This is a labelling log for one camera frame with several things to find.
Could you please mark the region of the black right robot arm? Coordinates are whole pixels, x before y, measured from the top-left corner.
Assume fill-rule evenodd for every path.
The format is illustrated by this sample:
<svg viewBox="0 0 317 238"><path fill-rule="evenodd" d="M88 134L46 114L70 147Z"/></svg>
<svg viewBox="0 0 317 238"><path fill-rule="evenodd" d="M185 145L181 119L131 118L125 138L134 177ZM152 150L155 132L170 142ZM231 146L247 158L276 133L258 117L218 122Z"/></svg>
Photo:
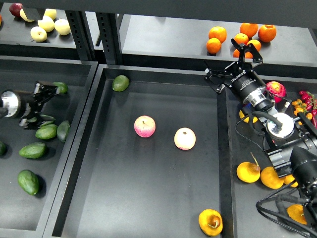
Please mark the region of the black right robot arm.
<svg viewBox="0 0 317 238"><path fill-rule="evenodd" d="M275 189L256 203L265 218L306 238L317 235L317 130L304 113L291 116L291 101L277 93L257 75L254 68L263 59L253 44L232 40L238 60L223 70L206 68L205 82L216 93L228 88L242 106L253 133L262 139L260 149L278 178L293 181Z"/></svg>

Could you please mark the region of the yellow pear behind arm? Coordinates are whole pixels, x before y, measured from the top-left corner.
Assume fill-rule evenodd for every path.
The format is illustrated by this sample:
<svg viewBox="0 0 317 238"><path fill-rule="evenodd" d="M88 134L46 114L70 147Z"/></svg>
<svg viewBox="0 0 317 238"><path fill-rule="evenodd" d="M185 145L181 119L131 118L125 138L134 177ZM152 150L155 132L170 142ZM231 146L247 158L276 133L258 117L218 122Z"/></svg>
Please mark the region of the yellow pear behind arm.
<svg viewBox="0 0 317 238"><path fill-rule="evenodd" d="M296 182L295 178L292 175L287 175L284 179L284 184L290 184L292 183L291 187L297 187L298 183Z"/></svg>

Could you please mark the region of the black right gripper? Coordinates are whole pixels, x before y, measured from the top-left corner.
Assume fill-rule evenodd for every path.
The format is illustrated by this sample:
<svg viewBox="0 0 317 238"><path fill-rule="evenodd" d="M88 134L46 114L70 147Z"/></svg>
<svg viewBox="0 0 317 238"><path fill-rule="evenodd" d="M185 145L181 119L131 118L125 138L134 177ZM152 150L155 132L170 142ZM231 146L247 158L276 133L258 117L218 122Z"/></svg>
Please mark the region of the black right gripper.
<svg viewBox="0 0 317 238"><path fill-rule="evenodd" d="M206 66L204 81L215 93L221 93L225 86L228 86L243 104L260 104L264 102L265 83L255 73L252 67L252 65L263 63L261 54L252 43L247 45L242 43L238 44L233 38L231 39L231 43L239 52L238 61L233 62L223 70L211 69L209 64L204 61ZM246 53L252 55L252 65L245 63ZM229 75L228 79L224 81L227 73Z"/></svg>

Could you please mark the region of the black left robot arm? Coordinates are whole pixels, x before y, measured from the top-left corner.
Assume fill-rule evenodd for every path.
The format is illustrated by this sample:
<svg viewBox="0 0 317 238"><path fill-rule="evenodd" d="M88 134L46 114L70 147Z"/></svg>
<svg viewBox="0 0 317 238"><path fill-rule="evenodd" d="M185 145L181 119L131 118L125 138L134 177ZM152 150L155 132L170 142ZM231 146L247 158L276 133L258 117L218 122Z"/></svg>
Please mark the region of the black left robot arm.
<svg viewBox="0 0 317 238"><path fill-rule="evenodd" d="M44 105L61 93L59 86L49 83L35 83L31 92L5 90L0 94L0 117L18 118L19 126L24 129L39 129L53 122L52 117L42 115Z"/></svg>

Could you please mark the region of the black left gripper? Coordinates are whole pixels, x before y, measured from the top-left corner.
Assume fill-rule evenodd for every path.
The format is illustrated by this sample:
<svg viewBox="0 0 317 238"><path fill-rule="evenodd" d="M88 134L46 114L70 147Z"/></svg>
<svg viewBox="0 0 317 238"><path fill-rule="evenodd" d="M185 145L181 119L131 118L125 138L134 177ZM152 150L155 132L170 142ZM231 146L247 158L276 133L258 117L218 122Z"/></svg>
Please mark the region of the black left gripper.
<svg viewBox="0 0 317 238"><path fill-rule="evenodd" d="M59 87L45 81L36 81L34 92L6 90L0 95L0 117L22 118L19 126L23 129L53 124L52 116L39 114L39 106L58 94Z"/></svg>

